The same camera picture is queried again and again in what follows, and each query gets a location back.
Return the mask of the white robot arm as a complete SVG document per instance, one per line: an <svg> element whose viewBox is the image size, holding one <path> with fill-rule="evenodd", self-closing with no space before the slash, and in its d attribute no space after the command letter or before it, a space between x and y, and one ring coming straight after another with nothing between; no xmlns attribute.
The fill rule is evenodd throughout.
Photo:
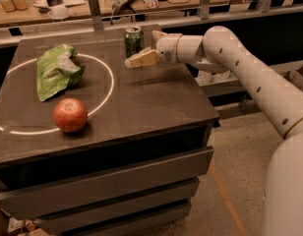
<svg viewBox="0 0 303 236"><path fill-rule="evenodd" d="M156 48L127 58L128 68L191 64L231 72L284 139L273 153L263 190L261 236L303 236L303 91L264 64L225 27L202 36L152 33Z"/></svg>

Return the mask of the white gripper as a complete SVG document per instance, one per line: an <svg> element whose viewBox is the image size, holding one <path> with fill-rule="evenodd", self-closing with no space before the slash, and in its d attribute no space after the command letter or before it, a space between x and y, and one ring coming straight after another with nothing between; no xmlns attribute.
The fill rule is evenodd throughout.
<svg viewBox="0 0 303 236"><path fill-rule="evenodd" d="M168 64L177 64L177 45L181 33L166 34L163 31L154 30L152 38L155 42L155 49L147 47L137 54L125 60L127 68L140 68L156 65L160 60Z"/></svg>

